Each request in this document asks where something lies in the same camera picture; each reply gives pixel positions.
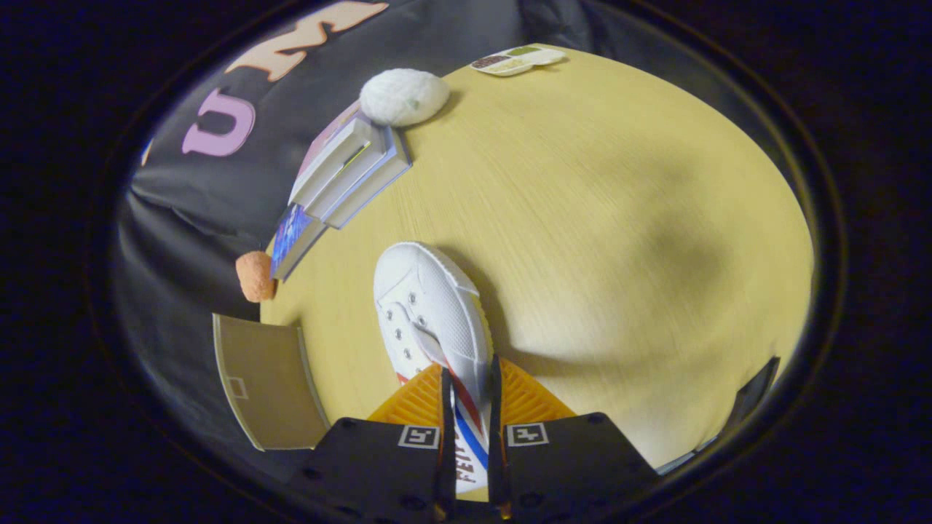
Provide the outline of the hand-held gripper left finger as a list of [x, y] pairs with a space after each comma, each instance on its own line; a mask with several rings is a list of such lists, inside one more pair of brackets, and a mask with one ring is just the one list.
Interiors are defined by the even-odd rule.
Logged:
[[352, 523], [442, 523], [455, 513], [450, 372], [432, 364], [368, 418], [340, 418], [290, 487]]

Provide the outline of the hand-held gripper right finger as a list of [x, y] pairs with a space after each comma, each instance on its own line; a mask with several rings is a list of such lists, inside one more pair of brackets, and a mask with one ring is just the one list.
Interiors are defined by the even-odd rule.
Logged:
[[577, 415], [513, 362], [491, 365], [487, 494], [509, 523], [596, 523], [661, 480], [602, 412]]

